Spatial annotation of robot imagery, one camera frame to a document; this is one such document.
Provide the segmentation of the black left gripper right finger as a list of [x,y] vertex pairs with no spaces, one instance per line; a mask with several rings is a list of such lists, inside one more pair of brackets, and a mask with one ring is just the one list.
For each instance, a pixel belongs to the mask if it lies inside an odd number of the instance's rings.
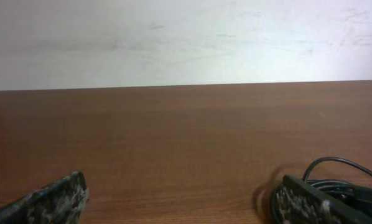
[[271,217],[276,224],[372,224],[372,189],[285,175],[271,193]]

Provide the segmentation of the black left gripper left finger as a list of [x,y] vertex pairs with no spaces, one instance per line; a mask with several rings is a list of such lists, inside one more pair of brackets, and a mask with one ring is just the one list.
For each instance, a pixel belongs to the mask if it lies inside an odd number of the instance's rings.
[[89,189],[75,171],[0,208],[0,224],[78,223]]

